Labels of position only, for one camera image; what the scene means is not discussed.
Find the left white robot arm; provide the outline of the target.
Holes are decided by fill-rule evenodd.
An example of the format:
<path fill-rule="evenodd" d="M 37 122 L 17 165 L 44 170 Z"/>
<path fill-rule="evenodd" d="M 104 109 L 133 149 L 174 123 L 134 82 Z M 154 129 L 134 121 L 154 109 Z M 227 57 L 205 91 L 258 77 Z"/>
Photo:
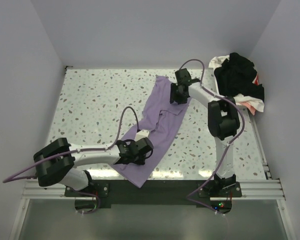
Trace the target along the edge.
<path fill-rule="evenodd" d="M 35 153 L 33 160 L 40 187 L 62 184 L 82 196 L 89 196 L 94 190 L 92 177 L 87 170 L 77 167 L 94 164 L 144 165 L 153 150 L 154 146 L 147 137 L 137 141 L 118 140 L 110 146 L 71 144 L 61 137 Z"/>

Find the white laundry basket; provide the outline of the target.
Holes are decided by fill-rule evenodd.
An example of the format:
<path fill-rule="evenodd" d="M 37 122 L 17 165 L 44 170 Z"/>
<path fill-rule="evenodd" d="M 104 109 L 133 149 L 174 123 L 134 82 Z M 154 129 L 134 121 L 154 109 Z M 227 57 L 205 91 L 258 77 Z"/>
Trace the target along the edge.
<path fill-rule="evenodd" d="M 220 95 L 228 96 L 229 90 L 228 90 L 228 78 L 222 73 L 222 72 L 214 72 L 218 92 Z"/>

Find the purple t shirt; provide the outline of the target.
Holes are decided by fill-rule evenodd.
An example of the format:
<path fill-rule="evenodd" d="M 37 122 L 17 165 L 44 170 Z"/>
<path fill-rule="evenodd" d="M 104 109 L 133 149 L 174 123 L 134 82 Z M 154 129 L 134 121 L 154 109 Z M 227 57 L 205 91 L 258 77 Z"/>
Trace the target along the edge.
<path fill-rule="evenodd" d="M 138 188 L 143 186 L 169 150 L 190 104 L 190 98 L 185 104 L 176 102 L 171 104 L 170 94 L 171 82 L 169 79 L 165 76 L 157 76 L 142 111 L 142 120 L 139 121 L 139 128 L 149 131 L 148 139 L 153 144 L 153 153 L 145 160 L 145 164 L 115 164 L 112 166 Z"/>

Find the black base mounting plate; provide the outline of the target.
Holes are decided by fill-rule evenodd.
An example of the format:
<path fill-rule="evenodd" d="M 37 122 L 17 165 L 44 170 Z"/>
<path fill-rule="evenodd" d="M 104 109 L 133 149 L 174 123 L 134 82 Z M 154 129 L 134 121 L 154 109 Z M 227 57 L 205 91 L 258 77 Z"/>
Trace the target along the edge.
<path fill-rule="evenodd" d="M 240 183 L 217 188 L 213 180 L 148 180 L 141 188 L 128 180 L 94 180 L 92 196 L 67 187 L 64 196 L 75 198 L 77 210 L 109 209 L 112 205 L 195 205 L 220 213 L 232 209 L 232 200 L 243 196 Z"/>

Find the white pink t shirt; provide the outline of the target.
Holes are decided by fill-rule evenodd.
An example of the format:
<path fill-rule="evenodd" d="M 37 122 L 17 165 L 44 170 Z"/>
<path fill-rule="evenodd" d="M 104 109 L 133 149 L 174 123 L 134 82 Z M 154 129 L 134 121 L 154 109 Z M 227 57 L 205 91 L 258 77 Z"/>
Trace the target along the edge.
<path fill-rule="evenodd" d="M 229 60 L 229 59 L 230 59 L 230 55 L 215 56 L 210 60 L 208 67 L 210 69 L 215 70 L 217 68 L 220 68 L 222 66 L 222 63 L 225 60 Z M 244 96 L 241 93 L 234 96 L 233 98 L 235 100 L 236 105 L 240 109 L 248 109 L 253 116 L 255 115 L 256 112 L 261 112 L 261 113 L 264 112 L 265 104 L 259 98 L 255 98 L 252 96 Z"/>

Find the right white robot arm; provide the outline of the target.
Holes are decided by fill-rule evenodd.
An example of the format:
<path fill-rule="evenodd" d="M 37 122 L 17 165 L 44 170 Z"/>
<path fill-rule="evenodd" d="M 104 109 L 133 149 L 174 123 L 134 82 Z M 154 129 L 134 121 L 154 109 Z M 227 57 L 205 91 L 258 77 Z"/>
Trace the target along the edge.
<path fill-rule="evenodd" d="M 176 83 L 170 86 L 170 103 L 186 104 L 195 99 L 207 108 L 207 126 L 215 140 L 216 169 L 201 190 L 210 197 L 225 196 L 237 183 L 234 169 L 233 142 L 240 128 L 238 108 L 233 98 L 225 98 L 203 87 L 187 69 L 175 72 Z"/>

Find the aluminium frame rail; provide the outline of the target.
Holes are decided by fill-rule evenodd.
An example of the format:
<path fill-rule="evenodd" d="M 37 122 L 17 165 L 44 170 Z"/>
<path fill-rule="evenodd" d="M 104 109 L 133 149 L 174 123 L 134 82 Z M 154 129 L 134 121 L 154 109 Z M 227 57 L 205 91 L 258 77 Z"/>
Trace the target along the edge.
<path fill-rule="evenodd" d="M 281 182 L 279 180 L 243 180 L 240 190 L 244 200 L 285 200 Z M 66 187 L 61 184 L 40 187 L 37 181 L 25 182 L 21 197 L 23 199 L 63 199 Z"/>

